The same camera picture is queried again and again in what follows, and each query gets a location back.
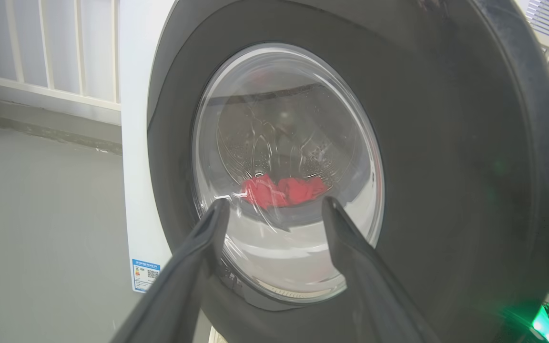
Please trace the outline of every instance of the blue and white sticker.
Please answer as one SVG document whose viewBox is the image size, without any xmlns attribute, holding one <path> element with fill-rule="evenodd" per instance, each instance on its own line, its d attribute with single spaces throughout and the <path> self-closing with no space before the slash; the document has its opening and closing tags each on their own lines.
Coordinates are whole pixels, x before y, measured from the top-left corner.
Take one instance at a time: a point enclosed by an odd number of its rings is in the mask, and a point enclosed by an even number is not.
<svg viewBox="0 0 549 343">
<path fill-rule="evenodd" d="M 132 271 L 135 291 L 145 293 L 160 275 L 160 265 L 133 259 Z"/>
</svg>

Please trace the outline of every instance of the green light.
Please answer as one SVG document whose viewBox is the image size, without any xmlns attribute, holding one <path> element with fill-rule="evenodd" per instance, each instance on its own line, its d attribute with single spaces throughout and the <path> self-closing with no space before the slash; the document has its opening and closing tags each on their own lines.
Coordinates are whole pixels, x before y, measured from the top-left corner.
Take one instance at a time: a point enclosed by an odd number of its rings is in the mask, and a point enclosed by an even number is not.
<svg viewBox="0 0 549 343">
<path fill-rule="evenodd" d="M 549 318 L 543 306 L 533 321 L 533 328 L 549 342 Z"/>
</svg>

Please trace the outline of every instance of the washing machine door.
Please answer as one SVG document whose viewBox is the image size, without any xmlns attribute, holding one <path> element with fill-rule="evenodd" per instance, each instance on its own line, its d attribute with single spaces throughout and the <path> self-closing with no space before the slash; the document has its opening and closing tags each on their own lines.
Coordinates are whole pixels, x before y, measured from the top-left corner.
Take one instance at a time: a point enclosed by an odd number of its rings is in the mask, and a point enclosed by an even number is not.
<svg viewBox="0 0 549 343">
<path fill-rule="evenodd" d="M 173 253 L 230 201 L 230 343 L 362 338 L 325 196 L 443 342 L 514 341 L 549 289 L 549 72 L 511 0 L 178 0 L 149 99 Z"/>
</svg>

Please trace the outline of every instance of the gray floor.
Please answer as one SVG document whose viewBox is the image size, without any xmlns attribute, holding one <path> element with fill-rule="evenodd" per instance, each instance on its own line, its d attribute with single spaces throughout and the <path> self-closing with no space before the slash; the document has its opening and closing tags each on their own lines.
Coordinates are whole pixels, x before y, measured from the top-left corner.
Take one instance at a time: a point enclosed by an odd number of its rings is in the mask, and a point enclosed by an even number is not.
<svg viewBox="0 0 549 343">
<path fill-rule="evenodd" d="M 0 343 L 105 343 L 136 302 L 122 156 L 0 129 Z"/>
</svg>

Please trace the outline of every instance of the door glass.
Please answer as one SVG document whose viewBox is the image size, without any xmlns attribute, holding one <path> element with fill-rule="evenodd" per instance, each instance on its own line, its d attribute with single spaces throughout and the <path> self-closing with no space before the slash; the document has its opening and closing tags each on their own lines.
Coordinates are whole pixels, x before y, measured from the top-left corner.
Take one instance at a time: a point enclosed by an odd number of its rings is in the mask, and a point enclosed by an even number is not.
<svg viewBox="0 0 549 343">
<path fill-rule="evenodd" d="M 264 43 L 226 61 L 198 108 L 192 159 L 199 213 L 230 199 L 224 256 L 271 297 L 309 303 L 344 290 L 324 196 L 376 244 L 384 182 L 374 132 L 340 75 L 307 50 Z"/>
</svg>

